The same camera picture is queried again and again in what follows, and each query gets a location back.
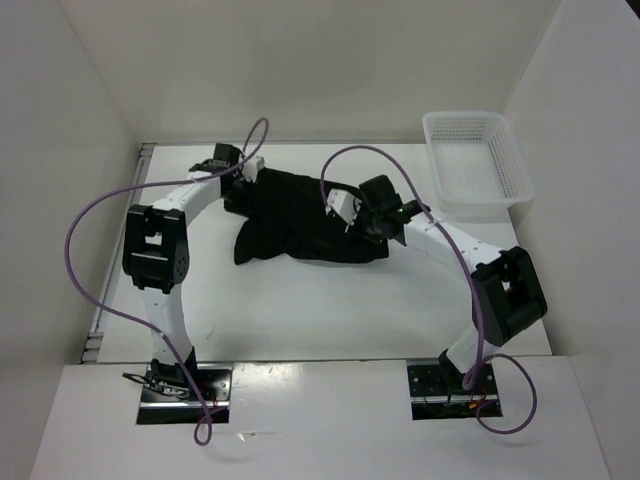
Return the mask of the black shorts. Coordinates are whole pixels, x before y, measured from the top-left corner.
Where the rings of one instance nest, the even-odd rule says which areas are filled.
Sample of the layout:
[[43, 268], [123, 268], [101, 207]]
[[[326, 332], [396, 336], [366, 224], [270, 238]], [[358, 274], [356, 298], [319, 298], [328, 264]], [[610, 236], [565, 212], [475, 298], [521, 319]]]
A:
[[346, 231], [339, 218], [328, 216], [316, 178], [270, 168], [255, 182], [252, 213], [234, 245], [234, 263], [269, 260], [287, 254], [299, 260], [366, 264], [389, 256], [386, 241], [375, 244]]

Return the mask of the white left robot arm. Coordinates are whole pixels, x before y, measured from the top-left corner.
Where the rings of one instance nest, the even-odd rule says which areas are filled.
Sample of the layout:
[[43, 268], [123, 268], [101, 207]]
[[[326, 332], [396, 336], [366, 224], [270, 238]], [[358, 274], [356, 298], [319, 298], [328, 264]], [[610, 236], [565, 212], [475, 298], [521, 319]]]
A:
[[218, 144], [213, 156], [189, 169], [186, 180], [149, 205], [132, 205], [126, 216], [122, 265], [141, 292], [152, 325], [149, 381], [185, 400], [200, 385], [195, 347], [182, 306], [182, 283], [190, 267], [188, 226], [235, 187], [257, 181], [264, 159]]

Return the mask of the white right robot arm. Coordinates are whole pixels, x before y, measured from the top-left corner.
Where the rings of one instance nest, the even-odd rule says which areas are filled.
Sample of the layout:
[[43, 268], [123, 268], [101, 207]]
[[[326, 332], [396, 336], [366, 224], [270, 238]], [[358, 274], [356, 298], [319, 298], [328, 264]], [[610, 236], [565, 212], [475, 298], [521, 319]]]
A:
[[487, 244], [436, 218], [417, 200], [404, 203], [379, 175], [359, 185], [351, 225], [371, 240], [394, 240], [461, 277], [470, 289], [471, 325], [439, 357], [440, 385], [460, 393], [488, 356], [548, 312], [529, 253]]

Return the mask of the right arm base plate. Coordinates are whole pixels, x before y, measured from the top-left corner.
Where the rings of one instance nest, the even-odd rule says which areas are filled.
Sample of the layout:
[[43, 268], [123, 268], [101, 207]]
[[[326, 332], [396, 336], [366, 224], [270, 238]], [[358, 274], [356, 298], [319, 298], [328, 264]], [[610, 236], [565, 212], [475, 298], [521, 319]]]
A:
[[414, 421], [473, 418], [481, 407], [481, 417], [502, 417], [498, 388], [491, 365], [483, 366], [473, 390], [451, 386], [441, 375], [435, 360], [406, 365], [411, 413]]

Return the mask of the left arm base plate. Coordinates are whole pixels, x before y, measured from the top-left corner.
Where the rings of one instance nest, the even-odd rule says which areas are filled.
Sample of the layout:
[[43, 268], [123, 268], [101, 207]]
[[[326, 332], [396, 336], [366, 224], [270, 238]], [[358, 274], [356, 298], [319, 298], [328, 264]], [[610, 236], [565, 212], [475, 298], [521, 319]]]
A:
[[[124, 374], [124, 377], [142, 386], [137, 425], [195, 425], [204, 420], [201, 402], [188, 386], [152, 380], [150, 368], [144, 376]], [[228, 424], [232, 367], [202, 364], [195, 380], [211, 413], [212, 422]]]

